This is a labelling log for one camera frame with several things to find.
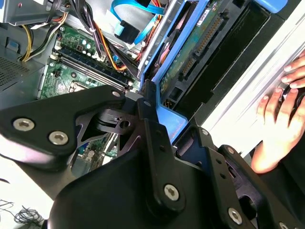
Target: yellow wire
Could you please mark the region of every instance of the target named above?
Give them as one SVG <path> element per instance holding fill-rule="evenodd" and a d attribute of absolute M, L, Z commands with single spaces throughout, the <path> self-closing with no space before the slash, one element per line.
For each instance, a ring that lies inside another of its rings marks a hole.
<path fill-rule="evenodd" d="M 101 29 L 98 27 L 98 25 L 97 25 L 96 23 L 95 23 L 95 26 L 97 27 L 98 32 L 100 33 L 100 35 L 101 35 L 101 37 L 102 37 L 102 43 L 103 43 L 104 50 L 107 52 L 108 59 L 110 60 L 110 62 L 111 62 L 111 64 L 113 65 L 113 67 L 114 67 L 116 70 L 118 70 L 118 71 L 123 71 L 123 70 L 127 69 L 126 66 L 124 66 L 124 67 L 122 67 L 122 68 L 118 68 L 118 67 L 117 67 L 117 65 L 116 65 L 115 62 L 113 61 L 113 58 L 112 58 L 112 56 L 111 56 L 111 54 L 110 54 L 110 50 L 109 50 L 109 48 L 108 48 L 108 46 L 107 46 L 107 44 L 106 44 L 106 42 L 105 42 L 105 39 L 104 39 L 104 36 L 103 36 L 103 34 L 102 34 Z"/>
<path fill-rule="evenodd" d="M 28 47 L 27 47 L 26 54 L 22 60 L 22 61 L 26 61 L 26 59 L 28 59 L 28 57 L 30 56 L 30 52 L 32 50 L 32 43 L 31 43 L 31 35 L 30 35 L 28 28 L 25 25 L 22 25 L 22 27 L 25 29 L 27 36 L 28 36 Z"/>

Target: finger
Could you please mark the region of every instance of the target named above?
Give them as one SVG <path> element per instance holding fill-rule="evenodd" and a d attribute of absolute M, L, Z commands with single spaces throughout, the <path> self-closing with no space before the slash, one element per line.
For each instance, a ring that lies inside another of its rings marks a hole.
<path fill-rule="evenodd" d="M 277 115 L 276 125 L 280 127 L 288 127 L 290 114 L 292 112 L 292 109 L 294 108 L 297 93 L 298 93 L 297 89 L 291 89 L 290 92 L 288 93 Z"/>
<path fill-rule="evenodd" d="M 305 56 L 302 56 L 301 58 L 293 61 L 292 63 L 290 63 L 289 65 L 287 65 L 285 68 L 284 68 L 284 71 L 285 72 L 290 72 L 294 69 L 297 69 L 299 67 L 303 67 L 305 66 Z"/>
<path fill-rule="evenodd" d="M 297 80 L 290 84 L 291 88 L 302 88 L 305 87 L 305 79 Z"/>
<path fill-rule="evenodd" d="M 291 119 L 289 129 L 296 135 L 302 135 L 305 129 L 305 97 L 302 99 L 301 104 Z"/>
<path fill-rule="evenodd" d="M 264 122 L 265 122 L 265 110 L 266 110 L 266 106 L 268 104 L 268 99 L 269 99 L 269 97 L 267 95 L 265 95 L 262 98 L 262 100 L 260 101 L 259 106 L 257 108 L 257 119 L 262 124 L 264 124 Z"/>
<path fill-rule="evenodd" d="M 280 99 L 282 95 L 282 89 L 276 88 L 273 95 L 271 96 L 266 110 L 265 110 L 265 124 L 266 125 L 272 125 L 275 123 L 275 110 L 278 105 L 278 100 Z"/>
<path fill-rule="evenodd" d="M 301 53 L 301 55 L 299 56 L 299 58 L 305 56 L 305 50 Z"/>
<path fill-rule="evenodd" d="M 283 77 L 282 82 L 283 83 L 290 83 L 292 81 L 302 79 L 303 77 L 305 77 L 305 66 L 297 69 L 294 73 L 288 74 L 285 77 Z"/>

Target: silver screw head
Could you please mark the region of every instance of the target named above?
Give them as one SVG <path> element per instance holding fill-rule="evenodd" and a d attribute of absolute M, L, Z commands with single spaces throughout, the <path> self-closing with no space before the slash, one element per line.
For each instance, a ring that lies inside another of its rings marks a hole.
<path fill-rule="evenodd" d="M 243 219 L 237 210 L 235 210 L 234 208 L 229 208 L 228 213 L 234 223 L 238 225 L 241 225 L 243 223 Z"/>
<path fill-rule="evenodd" d="M 179 192 L 175 186 L 167 184 L 164 187 L 165 195 L 172 201 L 177 201 L 179 199 Z"/>
<path fill-rule="evenodd" d="M 120 93 L 113 91 L 112 94 L 116 97 L 120 97 Z"/>
<path fill-rule="evenodd" d="M 62 131 L 54 131 L 52 133 L 50 133 L 49 135 L 49 140 L 50 142 L 52 142 L 54 145 L 57 146 L 62 146 L 67 144 L 69 138 L 68 136 L 62 132 Z"/>
<path fill-rule="evenodd" d="M 229 151 L 230 154 L 234 154 L 234 150 L 230 147 L 227 147 L 227 150 Z"/>
<path fill-rule="evenodd" d="M 280 227 L 281 229 L 288 229 L 288 227 L 282 222 L 280 222 Z"/>
<path fill-rule="evenodd" d="M 144 101 L 144 104 L 147 105 L 147 106 L 151 106 L 151 104 L 147 101 Z"/>
<path fill-rule="evenodd" d="M 206 136 L 209 135 L 209 133 L 208 133 L 205 129 L 202 129 L 201 132 L 202 132 L 204 135 L 206 135 Z"/>
<path fill-rule="evenodd" d="M 13 122 L 13 126 L 16 130 L 19 131 L 29 131 L 34 129 L 35 124 L 28 118 L 19 118 Z"/>

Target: human hand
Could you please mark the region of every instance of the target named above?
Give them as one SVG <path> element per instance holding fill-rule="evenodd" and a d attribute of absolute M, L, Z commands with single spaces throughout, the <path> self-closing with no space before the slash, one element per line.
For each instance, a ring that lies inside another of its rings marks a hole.
<path fill-rule="evenodd" d="M 305 50 L 299 58 L 284 68 L 285 72 L 291 72 L 282 78 L 283 83 L 290 83 L 291 88 L 305 87 Z"/>
<path fill-rule="evenodd" d="M 263 142 L 256 148 L 252 159 L 252 169 L 256 173 L 266 173 L 274 169 L 298 143 L 305 131 L 305 99 L 290 121 L 297 89 L 290 90 L 276 115 L 282 91 L 277 88 L 270 99 L 265 96 L 257 110 L 257 117 L 262 125 Z"/>

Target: ventilation grille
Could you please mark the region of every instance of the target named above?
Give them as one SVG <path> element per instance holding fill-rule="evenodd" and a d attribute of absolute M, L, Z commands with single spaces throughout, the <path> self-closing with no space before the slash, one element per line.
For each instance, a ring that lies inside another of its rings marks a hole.
<path fill-rule="evenodd" d="M 0 87 L 28 71 L 29 69 L 0 57 Z"/>

